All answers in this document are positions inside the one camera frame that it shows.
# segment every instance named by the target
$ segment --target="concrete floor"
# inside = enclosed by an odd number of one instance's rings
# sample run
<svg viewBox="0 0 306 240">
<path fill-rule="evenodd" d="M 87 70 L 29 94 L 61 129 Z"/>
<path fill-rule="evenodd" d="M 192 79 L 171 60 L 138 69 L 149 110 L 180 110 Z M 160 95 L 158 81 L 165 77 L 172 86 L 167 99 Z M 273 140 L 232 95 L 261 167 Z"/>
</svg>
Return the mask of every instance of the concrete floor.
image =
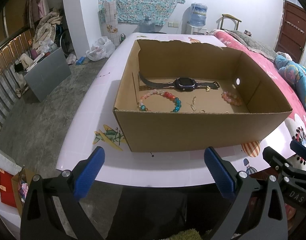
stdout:
<svg viewBox="0 0 306 240">
<path fill-rule="evenodd" d="M 0 132 L 0 149 L 20 166 L 43 178 L 57 176 L 57 158 L 67 130 L 85 93 L 106 59 L 84 65 L 71 65 L 66 78 L 41 103 L 34 101 L 30 90 L 18 100 Z M 80 201 L 93 225 L 106 238 L 112 224 L 122 186 L 95 181 L 88 196 Z M 73 236 L 62 211 L 66 232 Z"/>
</svg>

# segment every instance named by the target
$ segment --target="watch screen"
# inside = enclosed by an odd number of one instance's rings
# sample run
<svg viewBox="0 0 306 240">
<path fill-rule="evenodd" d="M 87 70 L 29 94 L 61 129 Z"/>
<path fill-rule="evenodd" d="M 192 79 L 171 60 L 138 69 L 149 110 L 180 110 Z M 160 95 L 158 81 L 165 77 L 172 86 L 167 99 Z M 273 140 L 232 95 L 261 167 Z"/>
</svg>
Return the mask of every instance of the watch screen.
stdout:
<svg viewBox="0 0 306 240">
<path fill-rule="evenodd" d="M 179 78 L 179 84 L 182 86 L 193 86 L 194 82 L 190 78 Z"/>
</svg>

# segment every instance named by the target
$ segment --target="gray box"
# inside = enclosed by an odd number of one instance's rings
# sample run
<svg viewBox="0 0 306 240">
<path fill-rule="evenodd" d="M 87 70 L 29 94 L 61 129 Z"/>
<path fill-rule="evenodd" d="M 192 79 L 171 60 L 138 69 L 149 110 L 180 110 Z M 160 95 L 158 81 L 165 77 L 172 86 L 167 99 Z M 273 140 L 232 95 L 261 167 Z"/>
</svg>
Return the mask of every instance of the gray box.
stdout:
<svg viewBox="0 0 306 240">
<path fill-rule="evenodd" d="M 42 102 L 70 74 L 62 48 L 57 48 L 27 72 L 24 78 L 34 95 Z"/>
</svg>

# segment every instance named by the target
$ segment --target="water bottle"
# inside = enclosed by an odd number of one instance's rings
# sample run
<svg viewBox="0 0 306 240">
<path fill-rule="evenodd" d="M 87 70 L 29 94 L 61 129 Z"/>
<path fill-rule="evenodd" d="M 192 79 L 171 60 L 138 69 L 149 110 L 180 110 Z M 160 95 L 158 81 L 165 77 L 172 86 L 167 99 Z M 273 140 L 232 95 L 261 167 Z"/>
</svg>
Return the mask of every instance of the water bottle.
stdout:
<svg viewBox="0 0 306 240">
<path fill-rule="evenodd" d="M 139 32 L 140 33 L 154 33 L 155 32 L 155 22 L 145 16 L 145 19 L 139 23 Z"/>
<path fill-rule="evenodd" d="M 203 27 L 206 21 L 207 6 L 202 3 L 191 4 L 191 18 L 189 24 L 195 27 Z"/>
</svg>

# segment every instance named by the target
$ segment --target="blue gripper pad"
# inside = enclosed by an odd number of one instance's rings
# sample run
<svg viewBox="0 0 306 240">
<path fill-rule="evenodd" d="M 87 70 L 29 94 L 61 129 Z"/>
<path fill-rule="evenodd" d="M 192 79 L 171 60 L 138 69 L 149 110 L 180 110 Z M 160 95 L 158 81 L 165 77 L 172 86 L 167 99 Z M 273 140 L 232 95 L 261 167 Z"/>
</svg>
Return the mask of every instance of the blue gripper pad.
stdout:
<svg viewBox="0 0 306 240">
<path fill-rule="evenodd" d="M 233 201 L 236 197 L 237 171 L 233 165 L 221 159 L 213 147 L 204 151 L 204 162 L 223 198 Z"/>
<path fill-rule="evenodd" d="M 82 168 L 79 176 L 75 179 L 74 197 L 77 201 L 86 197 L 97 174 L 105 161 L 105 151 L 102 147 L 96 147 L 87 160 L 80 161 L 74 170 Z"/>
<path fill-rule="evenodd" d="M 306 147 L 304 145 L 296 140 L 292 140 L 290 143 L 290 148 L 306 161 Z"/>
</svg>

